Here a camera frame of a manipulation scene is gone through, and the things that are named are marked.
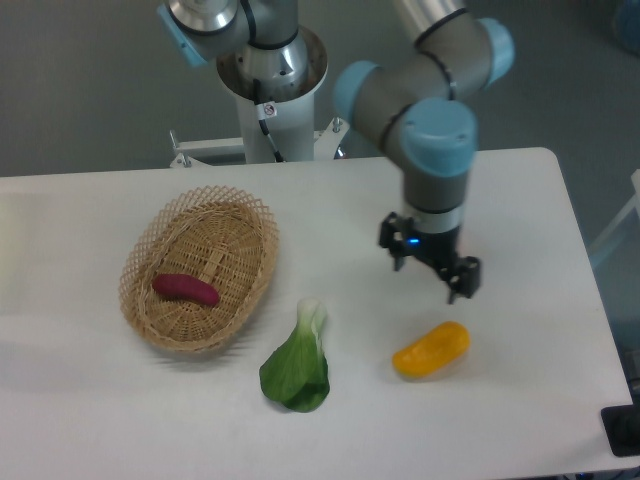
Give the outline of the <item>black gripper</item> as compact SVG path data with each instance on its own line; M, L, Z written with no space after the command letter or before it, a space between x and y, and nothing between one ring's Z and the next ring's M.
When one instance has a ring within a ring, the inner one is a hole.
M481 260L458 256L459 231L455 227L442 233L425 233L413 218L391 212L380 224L378 244L388 251L395 272L403 268L407 257L432 268L449 289L447 303L454 304L458 298L472 298L481 286Z

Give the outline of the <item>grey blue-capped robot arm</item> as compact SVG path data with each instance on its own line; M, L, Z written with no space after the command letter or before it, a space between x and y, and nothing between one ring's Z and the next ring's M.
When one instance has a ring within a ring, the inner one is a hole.
M465 106L505 75L514 60L508 30L476 19L461 1L399 1L413 57L387 70L349 65L336 81L337 116L402 173L403 210L381 223L379 244L401 268L429 266L452 298L481 284L481 263L457 240L477 126ZM189 64L214 64L235 97L250 163L314 157L314 95L328 61L319 38L299 21L294 1L165 1L158 15Z

